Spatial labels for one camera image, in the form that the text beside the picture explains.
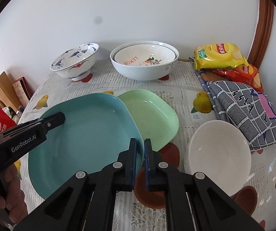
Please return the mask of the person's left hand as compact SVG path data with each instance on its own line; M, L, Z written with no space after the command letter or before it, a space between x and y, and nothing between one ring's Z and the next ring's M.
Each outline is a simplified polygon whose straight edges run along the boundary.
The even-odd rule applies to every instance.
M20 179L15 164L12 164L2 173L5 182L8 183L6 199L0 196L0 209L9 210L9 219L13 223L19 223L28 215L25 203L25 194L20 188Z

